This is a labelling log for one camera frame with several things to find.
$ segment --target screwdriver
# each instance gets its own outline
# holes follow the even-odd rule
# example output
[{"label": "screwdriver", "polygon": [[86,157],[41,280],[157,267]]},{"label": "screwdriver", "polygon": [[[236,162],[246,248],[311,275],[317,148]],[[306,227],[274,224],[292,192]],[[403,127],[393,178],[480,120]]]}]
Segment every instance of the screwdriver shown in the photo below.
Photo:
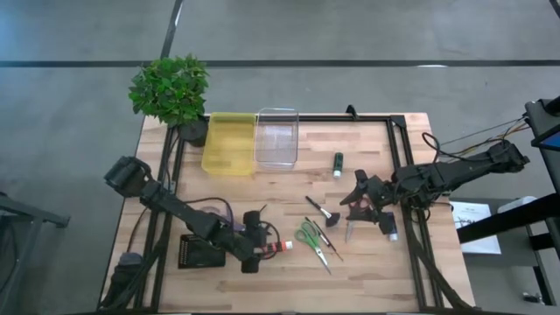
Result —
[{"label": "screwdriver", "polygon": [[[305,220],[308,221],[309,223],[312,223],[311,220],[309,220],[308,217],[305,217]],[[342,259],[342,257],[340,257],[339,253],[336,251],[336,248],[334,247],[334,245],[331,243],[331,240],[328,239],[328,237],[326,237],[325,232],[323,232],[323,230],[321,229],[321,227],[319,226],[319,224],[317,224],[317,222],[313,221],[313,224],[315,225],[315,227],[317,228],[317,230],[319,231],[319,237],[321,238],[321,240],[323,240],[323,242],[325,242],[327,247],[332,248],[332,250],[334,250],[334,254],[336,254],[336,256],[338,256],[340,258],[341,261],[344,262],[344,259]]]}]

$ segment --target wooden table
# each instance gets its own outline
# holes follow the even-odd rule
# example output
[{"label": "wooden table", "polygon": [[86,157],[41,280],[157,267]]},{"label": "wooden table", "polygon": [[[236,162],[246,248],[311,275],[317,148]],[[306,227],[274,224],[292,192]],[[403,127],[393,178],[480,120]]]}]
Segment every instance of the wooden table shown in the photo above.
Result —
[{"label": "wooden table", "polygon": [[[422,132],[430,132],[424,113],[404,114],[409,140],[417,164],[433,159],[434,151],[424,144]],[[146,118],[136,155],[151,166],[157,176],[166,127]],[[333,155],[344,153],[342,178],[333,178]],[[171,154],[170,165],[173,165]],[[367,222],[355,225],[352,240],[345,243],[346,220],[324,229],[336,246],[342,262],[323,246],[332,276],[325,271],[307,245],[294,240],[294,231],[304,216],[324,225],[324,218],[305,199],[311,196],[324,208],[348,214],[339,202],[355,185],[354,170],[364,169],[369,176],[388,179],[393,172],[387,129],[378,122],[301,122],[298,160],[292,171],[256,170],[247,177],[216,177],[200,167],[202,149],[185,147],[177,195],[182,200],[219,196],[228,200],[235,217],[268,204],[262,219],[272,222],[282,239],[293,240],[294,249],[261,262],[258,274],[242,274],[241,263],[227,257],[225,268],[178,269],[179,237],[188,234],[185,224],[173,219],[171,239],[162,287],[161,312],[406,312],[417,311],[417,300],[410,271],[410,259],[404,237],[399,206],[393,211],[399,230],[399,241],[390,242],[377,226]],[[195,208],[220,203],[201,203]],[[109,266],[110,275],[121,253],[126,249],[130,232],[144,207],[138,199],[127,199]],[[142,253],[148,215],[136,234],[133,251]],[[428,222],[436,264],[458,294],[473,305],[459,239],[452,212],[445,205],[434,206]],[[151,296],[150,272],[146,290]],[[430,296],[427,274],[423,272],[426,295]]]}]

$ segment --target green marker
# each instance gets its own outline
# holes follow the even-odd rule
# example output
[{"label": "green marker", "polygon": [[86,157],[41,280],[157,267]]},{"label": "green marker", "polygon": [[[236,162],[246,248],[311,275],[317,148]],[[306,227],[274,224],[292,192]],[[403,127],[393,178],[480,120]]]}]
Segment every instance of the green marker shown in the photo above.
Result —
[{"label": "green marker", "polygon": [[332,176],[339,179],[342,175],[342,160],[344,156],[340,152],[334,154],[334,165],[332,166]]}]

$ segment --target scissors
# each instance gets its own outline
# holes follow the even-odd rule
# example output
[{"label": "scissors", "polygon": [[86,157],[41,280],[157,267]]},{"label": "scissors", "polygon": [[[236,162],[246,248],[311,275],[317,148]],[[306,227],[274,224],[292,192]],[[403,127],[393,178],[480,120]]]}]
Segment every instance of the scissors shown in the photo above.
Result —
[{"label": "scissors", "polygon": [[319,231],[311,223],[304,221],[300,228],[296,230],[295,236],[296,240],[307,243],[307,245],[315,250],[315,254],[321,259],[321,262],[325,265],[326,271],[331,275],[332,273],[329,270],[325,255],[323,255],[323,251],[319,247]]}]

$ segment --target potted plant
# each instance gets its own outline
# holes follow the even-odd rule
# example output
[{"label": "potted plant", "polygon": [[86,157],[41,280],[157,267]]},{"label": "potted plant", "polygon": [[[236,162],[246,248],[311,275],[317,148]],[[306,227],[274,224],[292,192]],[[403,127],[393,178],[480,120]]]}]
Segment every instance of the potted plant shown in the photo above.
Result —
[{"label": "potted plant", "polygon": [[155,116],[194,146],[206,143],[204,91],[208,88],[205,64],[189,54],[186,58],[163,58],[142,67],[130,87],[134,113]]}]

